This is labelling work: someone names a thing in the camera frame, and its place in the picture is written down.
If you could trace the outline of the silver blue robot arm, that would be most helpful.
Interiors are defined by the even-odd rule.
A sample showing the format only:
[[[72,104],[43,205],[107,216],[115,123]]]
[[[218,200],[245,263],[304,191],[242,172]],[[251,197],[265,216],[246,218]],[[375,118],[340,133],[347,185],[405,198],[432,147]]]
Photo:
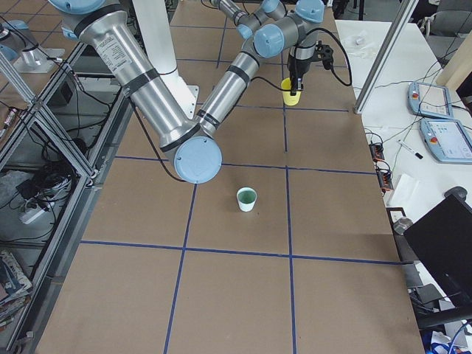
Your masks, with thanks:
[[[92,46],[119,81],[126,97],[159,135],[159,148],[181,180],[202,184],[222,164],[214,132],[248,88],[260,65],[288,48],[314,41],[323,22],[322,1],[298,1],[288,12],[281,1],[262,1],[251,14],[233,1],[212,1],[244,38],[241,51],[196,114],[187,114],[131,34],[127,12],[118,1],[52,1],[62,13],[65,35]]]
[[[211,8],[220,10],[236,26],[243,39],[249,39],[269,19],[279,20],[287,15],[281,1],[264,0],[252,13],[248,13],[230,0],[211,0]]]

